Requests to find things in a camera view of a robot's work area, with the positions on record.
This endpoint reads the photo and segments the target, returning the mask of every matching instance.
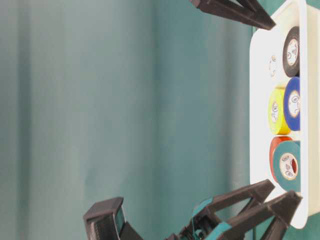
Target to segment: blue tape roll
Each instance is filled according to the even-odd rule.
[[[300,141],[284,141],[273,154],[274,175],[280,186],[286,190],[301,191]]]
[[[288,82],[283,99],[284,117],[292,131],[300,131],[300,77]]]

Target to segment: tape label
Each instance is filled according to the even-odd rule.
[[[288,101],[289,112],[292,117],[297,117],[300,113],[300,95],[294,90],[291,92]]]
[[[286,55],[286,59],[287,59],[288,64],[290,66],[295,64],[295,62],[297,61],[298,52],[299,52],[299,43],[298,43],[297,39],[293,38],[289,42],[289,45],[287,48],[287,55]]]
[[[281,156],[279,167],[283,177],[289,181],[294,180],[298,175],[298,162],[291,153],[287,152]]]
[[[273,123],[276,123],[279,118],[279,106],[276,101],[272,103],[272,108],[271,108],[271,120]]]
[[[269,62],[269,72],[270,76],[274,77],[277,72],[277,58],[275,55],[272,55],[270,62]]]

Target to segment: black plastic part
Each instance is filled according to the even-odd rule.
[[[90,223],[90,240],[118,240],[117,228],[112,214],[105,215]]]
[[[247,231],[274,217],[261,239],[281,240],[302,198],[290,191],[264,202],[274,187],[269,180],[265,180],[219,195],[201,209],[179,235],[172,234],[166,240],[195,240],[194,229],[199,238],[205,240],[221,223],[216,212],[245,199],[250,201],[237,216],[227,221],[231,228],[221,233],[217,239],[243,240]],[[117,220],[117,215],[122,213],[122,204],[123,198],[117,197],[97,202],[88,210],[83,219],[89,240],[143,240],[128,222],[124,222],[124,218]]]
[[[126,222],[123,226],[123,229],[120,233],[121,240],[143,240],[141,236],[131,227],[131,225]]]
[[[238,21],[260,29],[271,30],[276,23],[257,0],[190,0],[202,12]]]
[[[298,53],[296,61],[293,65],[288,63],[288,46],[292,39],[296,39],[298,43]],[[288,35],[286,36],[284,46],[283,46],[283,54],[282,54],[282,62],[283,62],[283,69],[285,74],[290,77],[298,77],[300,75],[300,29],[298,26],[294,26],[289,31]]]
[[[118,240],[117,226],[114,217],[124,202],[123,197],[116,197],[95,203],[83,216],[85,230],[88,239],[99,240],[99,235],[106,236],[107,231],[110,237],[107,239]]]
[[[227,221],[232,227],[218,240],[234,240],[265,220],[275,217],[262,236],[263,240],[281,240],[300,204],[301,197],[294,191],[287,192],[269,202],[257,205]]]
[[[209,235],[216,226],[221,223],[221,220],[216,215],[219,210],[230,207],[243,200],[250,199],[248,204],[240,211],[239,214],[245,212],[257,205],[262,204],[268,195],[272,192],[275,186],[267,179],[252,185],[248,185],[227,194],[218,195],[213,198],[213,201],[205,206],[194,218],[193,225],[195,230],[200,230],[203,238]],[[186,237],[188,240],[193,240],[193,225],[192,221],[179,234],[180,237]]]

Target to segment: red tape roll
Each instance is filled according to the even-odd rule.
[[[272,177],[276,182],[278,182],[278,180],[276,178],[275,170],[274,170],[274,153],[278,145],[285,141],[292,141],[292,138],[289,136],[276,136],[272,139],[270,144],[270,151],[269,151],[270,170],[272,173]]]

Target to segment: yellow tape roll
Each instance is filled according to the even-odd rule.
[[[273,90],[269,99],[268,121],[269,127],[275,135],[286,135],[290,133],[284,114],[285,89],[278,87]]]

